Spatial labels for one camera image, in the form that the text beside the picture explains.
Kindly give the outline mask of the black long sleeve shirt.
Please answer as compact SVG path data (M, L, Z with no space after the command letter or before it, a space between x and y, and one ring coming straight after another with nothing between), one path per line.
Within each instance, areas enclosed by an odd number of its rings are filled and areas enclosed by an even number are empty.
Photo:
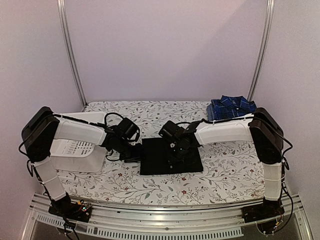
M191 147L178 158L179 151L174 150L163 138L142 139L142 157L140 175L173 175L198 173L204 170L198 148Z

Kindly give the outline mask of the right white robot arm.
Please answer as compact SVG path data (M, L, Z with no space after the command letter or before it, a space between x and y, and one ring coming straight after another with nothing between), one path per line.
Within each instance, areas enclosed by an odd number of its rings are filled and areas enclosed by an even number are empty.
M289 150L293 144L285 138L282 128L265 108L259 107L254 113L241 117L194 121L186 128L175 123L169 142L174 145L174 157L181 160L191 148L236 141L252 142L254 145L264 176L264 203L259 206L258 213L262 218L269 218L278 210L284 172L290 168L284 144L288 144Z

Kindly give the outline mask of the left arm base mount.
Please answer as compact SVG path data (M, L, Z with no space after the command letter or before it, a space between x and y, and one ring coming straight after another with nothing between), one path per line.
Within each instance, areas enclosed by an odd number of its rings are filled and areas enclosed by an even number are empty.
M88 223L92 214L92 204L83 200L73 202L60 199L51 203L48 212L68 220Z

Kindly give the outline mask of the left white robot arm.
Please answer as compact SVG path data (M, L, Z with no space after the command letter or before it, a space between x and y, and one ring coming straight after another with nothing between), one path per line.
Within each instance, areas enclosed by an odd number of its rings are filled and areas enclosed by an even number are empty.
M139 127L127 117L109 126L108 116L103 111L54 113L44 106L21 131L22 154L63 217L70 217L75 210L58 170L95 174L112 152L124 160L140 158Z

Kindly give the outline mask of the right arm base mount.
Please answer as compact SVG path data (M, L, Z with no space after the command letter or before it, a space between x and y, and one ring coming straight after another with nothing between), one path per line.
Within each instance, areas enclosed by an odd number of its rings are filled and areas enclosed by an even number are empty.
M265 197L262 203L249 205L241 208L242 218L245 223L256 222L280 216L285 213L282 201L279 198L276 201L267 200Z

